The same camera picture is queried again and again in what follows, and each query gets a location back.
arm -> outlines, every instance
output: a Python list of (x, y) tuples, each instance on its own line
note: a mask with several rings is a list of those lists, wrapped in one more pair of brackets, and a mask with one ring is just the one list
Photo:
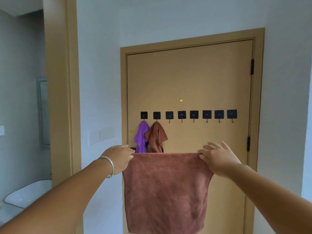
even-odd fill
[[(127, 168), (132, 153), (134, 151), (125, 146), (114, 146), (103, 156), (112, 160), (118, 174)], [(108, 160), (93, 161), (0, 227), (0, 234), (73, 233), (90, 199), (112, 171)]]
[(224, 142), (203, 148), (198, 152), (209, 168), (231, 179), (277, 234), (312, 233), (312, 203), (242, 165)]

brown towel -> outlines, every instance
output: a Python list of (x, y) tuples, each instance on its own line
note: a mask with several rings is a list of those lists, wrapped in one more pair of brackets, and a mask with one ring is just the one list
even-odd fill
[(159, 122), (155, 122), (150, 130), (145, 133), (145, 138), (151, 145), (150, 153), (163, 153), (162, 143), (166, 141), (167, 135)]
[(196, 234), (204, 227), (212, 171), (198, 153), (136, 153), (124, 177), (132, 234)]

square hook plate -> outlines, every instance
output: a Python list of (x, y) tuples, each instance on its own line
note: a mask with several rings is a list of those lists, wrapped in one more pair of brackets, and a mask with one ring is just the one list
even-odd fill
[(186, 111), (178, 111), (177, 117), (178, 119), (186, 119)]
[(202, 118), (203, 119), (211, 119), (212, 118), (212, 111), (211, 110), (203, 110), (202, 111)]
[(228, 119), (237, 119), (237, 110), (227, 111)]
[(147, 112), (141, 112), (141, 119), (147, 119)]
[(190, 111), (190, 119), (198, 119), (198, 111)]
[(224, 119), (224, 110), (215, 110), (215, 119)]
[(154, 120), (160, 120), (160, 112), (154, 112), (153, 118), (154, 118)]
[(174, 112), (166, 112), (166, 119), (172, 120), (174, 118)]

mirror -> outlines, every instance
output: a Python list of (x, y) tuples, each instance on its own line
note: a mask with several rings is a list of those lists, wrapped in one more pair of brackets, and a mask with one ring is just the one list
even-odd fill
[(37, 80), (39, 132), (41, 146), (50, 146), (50, 118), (46, 79)]

toilet lid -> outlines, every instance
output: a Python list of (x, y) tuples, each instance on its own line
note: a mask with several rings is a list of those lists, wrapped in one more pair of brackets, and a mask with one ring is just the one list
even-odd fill
[(4, 202), (26, 208), (50, 189), (52, 189), (51, 180), (37, 181), (8, 195)]

